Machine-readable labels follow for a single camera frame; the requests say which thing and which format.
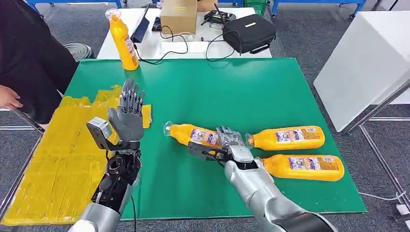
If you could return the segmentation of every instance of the blue metal frame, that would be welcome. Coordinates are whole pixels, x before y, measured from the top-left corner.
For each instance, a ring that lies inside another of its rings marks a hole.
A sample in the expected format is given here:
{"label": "blue metal frame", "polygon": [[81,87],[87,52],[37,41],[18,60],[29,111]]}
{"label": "blue metal frame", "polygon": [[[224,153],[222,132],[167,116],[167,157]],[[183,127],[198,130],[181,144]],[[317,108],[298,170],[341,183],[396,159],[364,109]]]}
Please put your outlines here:
{"label": "blue metal frame", "polygon": [[115,2],[118,8],[122,8],[121,0],[27,0],[27,4],[35,11],[37,3],[76,3],[76,2]]}
{"label": "blue metal frame", "polygon": [[[156,4],[159,0],[152,0],[153,4]],[[242,0],[218,0],[220,3],[235,3],[237,7],[243,7]]]}
{"label": "blue metal frame", "polygon": [[356,15],[359,10],[362,9],[363,5],[365,4],[366,0],[272,0],[272,16],[276,16],[276,10],[278,9],[278,5],[280,2],[292,2],[292,3],[339,3],[339,4],[349,4],[355,3],[357,4],[356,9],[354,10],[353,14]]}

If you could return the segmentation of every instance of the bottle label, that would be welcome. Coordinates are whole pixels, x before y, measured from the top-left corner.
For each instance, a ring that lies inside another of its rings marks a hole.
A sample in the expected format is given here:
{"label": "bottle label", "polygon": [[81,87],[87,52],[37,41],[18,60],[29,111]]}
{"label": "bottle label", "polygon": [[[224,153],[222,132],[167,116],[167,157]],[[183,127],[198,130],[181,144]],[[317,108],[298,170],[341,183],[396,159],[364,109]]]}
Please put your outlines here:
{"label": "bottle label", "polygon": [[289,157],[288,160],[292,170],[339,170],[339,166],[332,157]]}
{"label": "bottle label", "polygon": [[310,139],[320,139],[319,131],[313,127],[300,130],[284,130],[275,132],[278,143],[289,143],[292,141],[303,141]]}
{"label": "bottle label", "polygon": [[136,57],[134,43],[130,40],[129,36],[125,38],[125,45],[127,46],[128,52],[130,53],[131,57]]}
{"label": "bottle label", "polygon": [[193,129],[190,135],[193,142],[208,143],[215,145],[217,143],[217,134],[205,130]]}

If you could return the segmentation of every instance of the yellow bottle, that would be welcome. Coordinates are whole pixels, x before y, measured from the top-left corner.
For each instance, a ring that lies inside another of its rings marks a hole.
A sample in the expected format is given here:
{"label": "yellow bottle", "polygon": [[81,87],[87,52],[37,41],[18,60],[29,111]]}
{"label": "yellow bottle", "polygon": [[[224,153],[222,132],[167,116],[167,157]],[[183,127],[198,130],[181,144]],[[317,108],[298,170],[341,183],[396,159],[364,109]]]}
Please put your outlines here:
{"label": "yellow bottle", "polygon": [[336,156],[274,155],[262,162],[278,178],[338,181],[345,173],[342,161]]}
{"label": "yellow bottle", "polygon": [[188,142],[194,142],[211,147],[220,147],[218,144],[218,134],[215,131],[191,124],[177,125],[168,121],[164,125],[164,135],[174,137],[185,146],[188,146]]}
{"label": "yellow bottle", "polygon": [[249,148],[266,151],[313,149],[324,144],[324,134],[317,126],[267,129],[254,135],[245,134],[245,143]]}
{"label": "yellow bottle", "polygon": [[105,17],[110,20],[110,32],[113,35],[114,43],[119,52],[122,67],[132,71],[138,68],[137,54],[134,44],[128,36],[128,28],[120,19],[121,12],[118,9],[109,9],[105,12]]}

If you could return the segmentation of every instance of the gray robotic hand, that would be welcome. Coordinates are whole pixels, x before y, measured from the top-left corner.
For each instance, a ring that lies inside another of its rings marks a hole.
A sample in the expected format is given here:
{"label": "gray robotic hand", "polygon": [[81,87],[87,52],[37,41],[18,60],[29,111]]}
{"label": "gray robotic hand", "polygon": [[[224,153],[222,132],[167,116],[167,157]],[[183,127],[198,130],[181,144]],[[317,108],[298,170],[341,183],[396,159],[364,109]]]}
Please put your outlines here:
{"label": "gray robotic hand", "polygon": [[138,141],[144,135],[142,126],[142,101],[145,95],[137,94],[138,84],[134,79],[127,79],[122,87],[117,110],[108,109],[108,121],[123,142]]}

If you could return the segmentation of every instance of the cardboard box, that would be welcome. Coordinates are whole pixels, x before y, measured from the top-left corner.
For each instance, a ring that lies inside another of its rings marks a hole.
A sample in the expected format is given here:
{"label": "cardboard box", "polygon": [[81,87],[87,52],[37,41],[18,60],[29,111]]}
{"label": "cardboard box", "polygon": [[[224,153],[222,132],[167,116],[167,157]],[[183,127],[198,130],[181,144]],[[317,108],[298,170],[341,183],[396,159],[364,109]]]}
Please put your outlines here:
{"label": "cardboard box", "polygon": [[[197,0],[164,0],[160,19],[161,26],[169,26],[174,35],[181,32],[196,32],[196,4]],[[163,34],[171,34],[167,27]]]}

